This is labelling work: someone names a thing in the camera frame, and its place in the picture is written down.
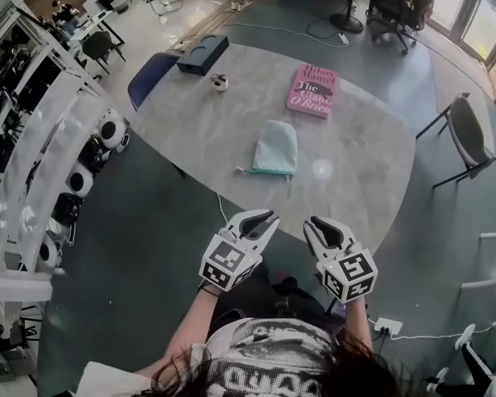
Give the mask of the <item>pink book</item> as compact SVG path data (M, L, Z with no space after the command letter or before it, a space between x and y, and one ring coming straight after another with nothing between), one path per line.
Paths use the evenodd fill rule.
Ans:
M287 109L328 119L337 82L336 71L301 64L289 91Z

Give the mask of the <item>wooden plank strip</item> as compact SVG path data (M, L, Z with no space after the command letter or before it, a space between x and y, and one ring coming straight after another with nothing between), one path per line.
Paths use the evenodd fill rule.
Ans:
M226 0L215 12L204 17L165 52L171 55L184 54L194 48L200 39L218 33L235 16L236 12L231 9L231 2Z

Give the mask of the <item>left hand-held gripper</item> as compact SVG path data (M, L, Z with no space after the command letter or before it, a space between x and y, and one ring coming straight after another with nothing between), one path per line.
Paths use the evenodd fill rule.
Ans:
M247 279L261 263L267 247L280 224L273 210L254 209L235 214L226 225L236 238L247 236L249 251L215 234L203 254L198 274L222 291L229 291Z

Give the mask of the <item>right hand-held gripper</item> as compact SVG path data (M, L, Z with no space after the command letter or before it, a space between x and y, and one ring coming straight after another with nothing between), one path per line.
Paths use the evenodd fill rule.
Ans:
M375 285L378 269L368 249L327 260L326 253L350 253L360 248L351 229L333 218L311 216L303 223L303 234L317 268L322 286L340 303L363 297Z

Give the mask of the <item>mint green drawstring pouch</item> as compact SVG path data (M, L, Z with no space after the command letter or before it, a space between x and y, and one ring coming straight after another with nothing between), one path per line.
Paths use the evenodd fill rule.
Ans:
M281 121L270 120L260 130L249 169L236 167L247 174L279 175L287 181L295 175L298 161L298 138L295 128Z

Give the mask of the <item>black office chair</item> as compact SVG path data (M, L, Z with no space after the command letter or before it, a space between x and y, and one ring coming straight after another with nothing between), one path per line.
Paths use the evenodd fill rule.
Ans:
M412 41L411 47L417 44L419 31L426 25L427 19L433 12L435 0L370 0L366 11L366 24L378 24L383 28L375 27L371 40L376 42L381 36L392 34L403 45L402 55L409 52L406 38Z

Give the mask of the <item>dark blue box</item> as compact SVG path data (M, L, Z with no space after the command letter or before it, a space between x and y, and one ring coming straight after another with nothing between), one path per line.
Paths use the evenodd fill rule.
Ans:
M207 35L179 57L176 65L186 74L204 76L229 46L226 35Z

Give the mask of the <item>person's left forearm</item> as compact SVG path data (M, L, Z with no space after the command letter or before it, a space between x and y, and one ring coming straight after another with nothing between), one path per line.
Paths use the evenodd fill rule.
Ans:
M190 349L193 344L205 343L217 301L218 298L206 292L197 292L167 346L165 357L168 360Z

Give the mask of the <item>person's right forearm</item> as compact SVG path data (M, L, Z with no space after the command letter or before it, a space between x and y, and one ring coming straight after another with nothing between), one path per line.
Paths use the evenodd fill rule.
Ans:
M345 347L363 353L373 351L373 342L363 297L346 303Z

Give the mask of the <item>person's black trousers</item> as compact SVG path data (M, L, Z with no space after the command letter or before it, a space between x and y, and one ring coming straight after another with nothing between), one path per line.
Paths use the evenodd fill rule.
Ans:
M258 265L248 279L219 296L210 331L244 318L296 318L326 332L343 322L334 318L291 276L272 284L265 263Z

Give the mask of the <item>black round robot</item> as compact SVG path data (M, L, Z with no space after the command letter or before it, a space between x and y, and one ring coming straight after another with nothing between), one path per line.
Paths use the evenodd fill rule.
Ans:
M72 193L61 193L56 200L51 217L64 226L73 225L78 217L83 200Z
M101 142L101 139L96 134L92 134L80 151L78 161L90 172L96 174L105 163L103 155L106 152L107 148Z

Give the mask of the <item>blue chair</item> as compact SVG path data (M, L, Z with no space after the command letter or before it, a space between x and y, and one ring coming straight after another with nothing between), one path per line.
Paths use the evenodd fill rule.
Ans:
M132 107L137 111L151 90L176 65L179 57L169 53L153 54L140 68L127 86Z

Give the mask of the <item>white desk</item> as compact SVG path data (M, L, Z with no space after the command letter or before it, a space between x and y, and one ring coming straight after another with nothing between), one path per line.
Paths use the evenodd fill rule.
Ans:
M92 17L86 17L80 22L72 36L69 38L69 52L77 50L82 43L96 31L108 31L109 34L116 39L115 43L117 46L125 45L123 38L107 23L107 19L113 13L114 11L101 11Z

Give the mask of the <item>white shelf rack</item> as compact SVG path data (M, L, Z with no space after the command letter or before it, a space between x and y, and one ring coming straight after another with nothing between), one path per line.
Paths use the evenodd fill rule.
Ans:
M0 29L0 43L13 33L30 39L31 63L20 83L20 122L9 131L14 147L0 174L0 303L44 302L52 276L39 248L46 232L62 246L74 242L76 222L52 217L80 151L109 111L117 112L97 81L36 19L23 0Z

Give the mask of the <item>grey chair with black frame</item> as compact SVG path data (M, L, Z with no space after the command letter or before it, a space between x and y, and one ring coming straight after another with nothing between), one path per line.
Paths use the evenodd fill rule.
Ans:
M469 96L470 93L456 95L453 101L415 137L418 140L441 119L445 119L438 135L442 134L445 129L449 131L455 148L465 165L464 171L434 184L433 190L452 181L459 183L467 178L473 179L496 161L496 155L485 145L484 132L475 110L470 105Z

